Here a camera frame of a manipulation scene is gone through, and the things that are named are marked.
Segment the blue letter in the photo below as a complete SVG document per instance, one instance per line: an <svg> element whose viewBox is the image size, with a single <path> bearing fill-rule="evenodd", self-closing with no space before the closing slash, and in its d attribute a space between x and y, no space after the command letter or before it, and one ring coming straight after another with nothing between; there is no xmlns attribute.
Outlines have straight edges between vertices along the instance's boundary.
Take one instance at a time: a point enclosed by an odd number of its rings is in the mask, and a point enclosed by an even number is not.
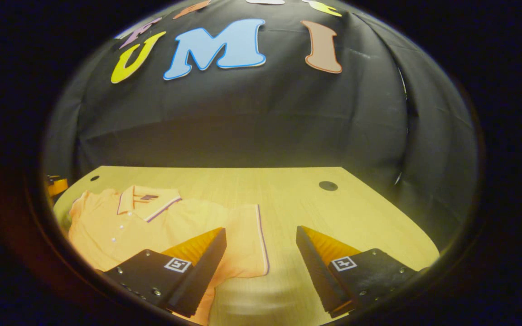
<svg viewBox="0 0 522 326"><path fill-rule="evenodd" d="M217 61L220 68L261 66L265 56L257 48L257 31L265 24L263 19L243 19L232 22L217 37L205 29L193 29L176 37L179 42L165 80L186 76L192 66L187 64L189 53L200 70L209 68L216 54L225 47L224 55Z"/></svg>

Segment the wooden table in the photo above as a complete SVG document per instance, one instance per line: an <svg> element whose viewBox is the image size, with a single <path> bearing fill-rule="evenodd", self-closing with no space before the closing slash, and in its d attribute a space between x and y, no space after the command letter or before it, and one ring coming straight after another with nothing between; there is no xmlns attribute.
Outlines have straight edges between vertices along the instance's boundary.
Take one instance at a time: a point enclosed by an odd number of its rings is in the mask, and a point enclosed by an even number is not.
<svg viewBox="0 0 522 326"><path fill-rule="evenodd" d="M324 190L321 181L334 182L338 189ZM122 192L133 184L176 188L183 198L228 208L259 204L271 270L264 277L232 278L217 287L211 326L316 326L332 321L296 246L298 225L361 251L379 248L414 270L439 257L435 244L410 218L340 167L99 167L66 190L54 212L68 228L68 211L82 192Z"/></svg>

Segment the polo shirt collar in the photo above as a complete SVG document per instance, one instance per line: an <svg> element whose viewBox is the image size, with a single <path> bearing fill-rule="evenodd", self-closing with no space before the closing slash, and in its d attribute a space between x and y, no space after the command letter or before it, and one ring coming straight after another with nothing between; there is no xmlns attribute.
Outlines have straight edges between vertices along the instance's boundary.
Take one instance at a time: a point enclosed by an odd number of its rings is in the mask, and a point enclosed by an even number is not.
<svg viewBox="0 0 522 326"><path fill-rule="evenodd" d="M133 185L120 194L116 214L133 212L144 221L149 222L181 199L176 189Z"/></svg>

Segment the black cloth backdrop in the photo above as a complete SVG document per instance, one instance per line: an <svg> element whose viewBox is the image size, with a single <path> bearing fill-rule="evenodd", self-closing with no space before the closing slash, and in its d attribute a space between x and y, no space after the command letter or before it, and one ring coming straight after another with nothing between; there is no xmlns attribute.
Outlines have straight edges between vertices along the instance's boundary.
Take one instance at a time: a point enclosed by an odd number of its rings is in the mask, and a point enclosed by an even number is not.
<svg viewBox="0 0 522 326"><path fill-rule="evenodd" d="M186 6L198 1L187 2ZM129 78L110 76L127 37L85 61L49 120L43 168L71 183L100 165L140 167L342 166L426 231L439 250L466 217L478 179L476 130L447 74L389 25L335 3L342 17L301 0L254 5L217 0L180 19L163 17L133 44L166 31ZM259 67L193 66L165 81L176 35L218 35L263 19ZM337 32L340 74L305 63L309 20ZM129 62L135 60L139 49Z"/></svg>

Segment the shirt logo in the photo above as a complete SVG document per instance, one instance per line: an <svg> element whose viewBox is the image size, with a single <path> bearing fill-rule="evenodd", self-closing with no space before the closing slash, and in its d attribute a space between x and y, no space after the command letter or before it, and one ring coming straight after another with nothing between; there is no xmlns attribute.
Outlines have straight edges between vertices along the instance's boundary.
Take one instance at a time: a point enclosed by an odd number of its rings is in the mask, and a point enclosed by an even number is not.
<svg viewBox="0 0 522 326"><path fill-rule="evenodd" d="M332 260L332 264L336 268L336 270L338 270L338 272L357 266L356 263L347 256Z"/></svg>
<svg viewBox="0 0 522 326"><path fill-rule="evenodd" d="M143 198L141 198L140 200L151 200L152 198L158 198L158 196L146 195Z"/></svg>
<svg viewBox="0 0 522 326"><path fill-rule="evenodd" d="M188 260L182 260L180 258L172 258L169 262L164 265L164 268L168 268L175 272L184 273L192 263Z"/></svg>

